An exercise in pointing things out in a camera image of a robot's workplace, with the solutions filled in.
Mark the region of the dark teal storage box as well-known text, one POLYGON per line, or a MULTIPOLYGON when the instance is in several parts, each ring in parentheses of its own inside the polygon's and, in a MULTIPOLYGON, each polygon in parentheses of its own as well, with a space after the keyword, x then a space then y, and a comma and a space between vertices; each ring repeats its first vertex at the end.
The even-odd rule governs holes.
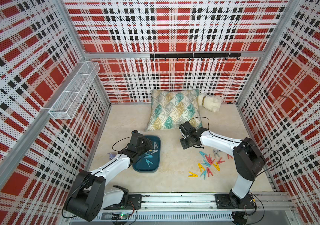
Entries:
POLYGON ((132 168, 140 173, 154 173, 158 170, 161 157, 161 140, 158 136, 146 136, 151 141, 152 147, 144 153, 132 168))

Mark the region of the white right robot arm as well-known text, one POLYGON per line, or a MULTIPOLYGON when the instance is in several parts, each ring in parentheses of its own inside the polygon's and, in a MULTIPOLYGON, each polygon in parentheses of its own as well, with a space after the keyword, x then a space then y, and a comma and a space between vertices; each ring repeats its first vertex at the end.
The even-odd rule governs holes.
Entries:
POLYGON ((212 133, 207 128, 196 129, 189 122, 179 126, 183 135, 180 143, 183 149, 208 146, 220 150, 234 159, 237 179, 229 192, 233 204, 240 204, 265 165, 265 158, 250 138, 234 139, 212 133))

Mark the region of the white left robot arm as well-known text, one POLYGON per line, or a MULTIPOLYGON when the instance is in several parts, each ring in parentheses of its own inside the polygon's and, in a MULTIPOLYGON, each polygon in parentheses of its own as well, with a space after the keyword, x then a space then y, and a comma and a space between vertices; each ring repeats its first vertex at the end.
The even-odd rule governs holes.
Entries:
POLYGON ((153 144, 150 139, 132 131, 130 142, 105 165, 93 171, 81 171, 76 176, 62 209, 88 222, 96 218, 101 210, 114 205, 120 209, 130 204, 128 189, 114 185, 106 186, 119 173, 137 163, 142 156, 150 151, 153 144))

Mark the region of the black wall hook rail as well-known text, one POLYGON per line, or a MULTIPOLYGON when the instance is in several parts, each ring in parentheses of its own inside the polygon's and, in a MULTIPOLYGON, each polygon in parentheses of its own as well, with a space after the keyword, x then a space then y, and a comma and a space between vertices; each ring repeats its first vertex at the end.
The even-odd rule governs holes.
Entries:
POLYGON ((151 53, 151 59, 240 58, 241 53, 151 53))

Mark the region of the teal clothespin pile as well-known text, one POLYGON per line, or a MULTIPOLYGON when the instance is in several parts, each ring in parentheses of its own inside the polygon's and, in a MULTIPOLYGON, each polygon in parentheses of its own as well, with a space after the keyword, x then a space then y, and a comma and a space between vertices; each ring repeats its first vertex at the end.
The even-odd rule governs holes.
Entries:
POLYGON ((202 165, 204 165, 204 166, 206 166, 206 167, 210 167, 211 165, 207 162, 207 161, 205 161, 204 160, 204 163, 201 163, 202 165))

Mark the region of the yellow clothespin front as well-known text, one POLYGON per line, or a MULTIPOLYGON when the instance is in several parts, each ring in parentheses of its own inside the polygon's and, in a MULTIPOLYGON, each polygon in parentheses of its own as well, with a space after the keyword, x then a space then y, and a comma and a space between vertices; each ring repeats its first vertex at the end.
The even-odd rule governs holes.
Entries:
POLYGON ((189 175, 188 175, 188 177, 190 177, 190 178, 197 178, 197 177, 198 177, 198 175, 197 175, 197 174, 195 174, 195 173, 193 173, 193 172, 190 172, 190 171, 189 171, 189 175))

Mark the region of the patterned teal gold pillow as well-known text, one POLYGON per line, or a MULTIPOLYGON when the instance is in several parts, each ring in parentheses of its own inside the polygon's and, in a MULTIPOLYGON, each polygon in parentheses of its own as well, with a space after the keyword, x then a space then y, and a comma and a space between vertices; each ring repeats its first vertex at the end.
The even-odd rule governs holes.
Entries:
POLYGON ((202 127, 198 105, 199 90, 151 92, 151 114, 145 131, 178 128, 189 122, 193 127, 202 127))

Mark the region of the green circuit board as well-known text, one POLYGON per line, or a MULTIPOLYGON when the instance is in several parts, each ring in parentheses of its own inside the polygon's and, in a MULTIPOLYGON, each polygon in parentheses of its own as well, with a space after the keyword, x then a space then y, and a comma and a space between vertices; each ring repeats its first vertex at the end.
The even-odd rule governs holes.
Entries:
POLYGON ((132 214, 130 213, 113 213, 112 220, 127 220, 132 214))

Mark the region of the red clothespin front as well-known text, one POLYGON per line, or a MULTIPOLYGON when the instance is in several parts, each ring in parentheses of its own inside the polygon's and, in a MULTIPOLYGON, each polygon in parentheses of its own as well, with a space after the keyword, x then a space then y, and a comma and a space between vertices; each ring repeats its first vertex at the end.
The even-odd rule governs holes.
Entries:
POLYGON ((207 167, 207 175, 208 177, 210 177, 210 175, 213 176, 213 173, 209 167, 207 167))

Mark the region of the white plush teddy bear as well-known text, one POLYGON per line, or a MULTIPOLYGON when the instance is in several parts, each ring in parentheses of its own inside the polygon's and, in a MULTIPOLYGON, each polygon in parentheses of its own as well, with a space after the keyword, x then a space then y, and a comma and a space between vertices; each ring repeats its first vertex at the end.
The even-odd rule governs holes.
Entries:
POLYGON ((198 104, 209 111, 218 112, 222 104, 222 97, 199 94, 198 104))

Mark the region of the purple small toy figure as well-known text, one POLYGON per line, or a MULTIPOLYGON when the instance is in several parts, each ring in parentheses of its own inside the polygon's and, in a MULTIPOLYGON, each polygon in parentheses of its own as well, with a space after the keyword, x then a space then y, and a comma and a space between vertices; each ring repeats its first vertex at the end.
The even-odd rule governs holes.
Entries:
POLYGON ((117 154, 113 154, 113 153, 108 153, 108 159, 112 160, 117 156, 117 154))

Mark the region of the teal clothespin front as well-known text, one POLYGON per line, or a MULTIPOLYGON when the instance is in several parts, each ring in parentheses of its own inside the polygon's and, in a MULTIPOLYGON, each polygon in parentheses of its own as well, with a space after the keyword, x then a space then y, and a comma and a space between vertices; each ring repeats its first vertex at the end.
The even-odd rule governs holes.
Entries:
POLYGON ((205 180, 207 177, 207 171, 203 171, 202 174, 200 175, 200 178, 201 177, 205 180))

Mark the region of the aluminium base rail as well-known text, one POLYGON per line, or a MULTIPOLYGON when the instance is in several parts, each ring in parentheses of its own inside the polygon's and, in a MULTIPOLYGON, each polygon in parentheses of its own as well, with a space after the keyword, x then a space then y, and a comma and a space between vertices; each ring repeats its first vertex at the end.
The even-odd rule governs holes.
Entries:
POLYGON ((283 192, 253 192, 235 207, 225 193, 139 193, 133 195, 134 208, 111 206, 102 210, 96 222, 133 224, 138 222, 234 221, 235 212, 255 225, 297 225, 293 203, 283 192), (132 214, 127 220, 112 220, 113 213, 132 214))

